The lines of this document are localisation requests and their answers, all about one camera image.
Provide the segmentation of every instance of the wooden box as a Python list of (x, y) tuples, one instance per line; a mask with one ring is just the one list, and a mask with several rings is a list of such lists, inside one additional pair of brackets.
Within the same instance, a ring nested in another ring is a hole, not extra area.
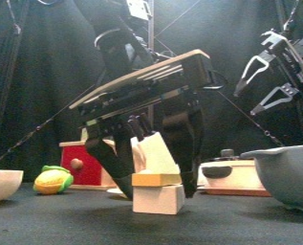
[(108, 189), (115, 183), (100, 162), (87, 153), (84, 141), (60, 143), (63, 147), (60, 166), (75, 177), (71, 189)]

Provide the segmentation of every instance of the cable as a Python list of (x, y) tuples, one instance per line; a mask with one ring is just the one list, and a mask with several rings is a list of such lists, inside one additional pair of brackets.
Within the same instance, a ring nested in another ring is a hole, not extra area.
[(44, 2), (43, 0), (36, 0), (41, 5), (44, 6), (52, 6), (55, 4), (59, 4), (60, 2), (63, 2), (64, 0), (53, 0), (52, 2)]
[(168, 23), (168, 25), (159, 31), (159, 33), (155, 35), (159, 36), (164, 31), (165, 29), (172, 26), (172, 24), (181, 18), (183, 15), (187, 14), (187, 12), (197, 5), (197, 3), (200, 2), (200, 0), (197, 0), (184, 11), (183, 13)]

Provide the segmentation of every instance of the black table surface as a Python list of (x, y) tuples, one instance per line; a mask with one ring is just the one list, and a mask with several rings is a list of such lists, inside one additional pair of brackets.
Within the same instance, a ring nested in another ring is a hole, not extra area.
[(303, 244), (303, 212), (200, 190), (176, 215), (136, 213), (105, 191), (44, 196), (24, 183), (0, 201), (0, 244)]

